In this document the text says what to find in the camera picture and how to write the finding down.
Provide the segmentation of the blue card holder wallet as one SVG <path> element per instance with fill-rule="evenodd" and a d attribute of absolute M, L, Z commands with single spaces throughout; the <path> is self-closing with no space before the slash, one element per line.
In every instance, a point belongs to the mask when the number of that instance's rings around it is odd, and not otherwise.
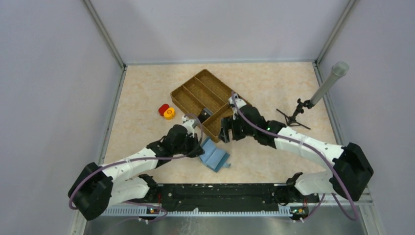
<path fill-rule="evenodd" d="M 229 153 L 222 148 L 216 146 L 216 143 L 207 137 L 201 144 L 204 151 L 199 156 L 201 162 L 214 172 L 219 172 L 222 168 L 229 168 L 230 163 L 227 162 L 230 157 Z"/>

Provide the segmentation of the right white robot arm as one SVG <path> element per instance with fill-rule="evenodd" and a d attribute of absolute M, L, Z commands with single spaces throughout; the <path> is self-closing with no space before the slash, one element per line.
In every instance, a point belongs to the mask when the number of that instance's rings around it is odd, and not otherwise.
<path fill-rule="evenodd" d="M 334 193 L 359 201 L 374 171 L 362 148 L 329 144 L 301 134 L 284 123 L 266 120 L 257 108 L 245 105 L 241 113 L 221 118 L 219 139 L 223 142 L 252 137 L 259 144 L 287 151 L 308 159 L 326 170 L 296 173 L 287 180 L 287 196 L 294 202 L 310 194 Z"/>

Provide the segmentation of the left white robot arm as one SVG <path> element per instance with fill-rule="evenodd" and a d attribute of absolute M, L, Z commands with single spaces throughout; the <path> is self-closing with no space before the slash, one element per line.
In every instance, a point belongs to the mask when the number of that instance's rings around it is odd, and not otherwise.
<path fill-rule="evenodd" d="M 91 221 L 116 204 L 132 199 L 154 201 L 155 183 L 142 173 L 172 160 L 201 155 L 202 140 L 192 126 L 175 124 L 161 139 L 131 156 L 110 164 L 87 164 L 68 191 L 69 208 Z"/>

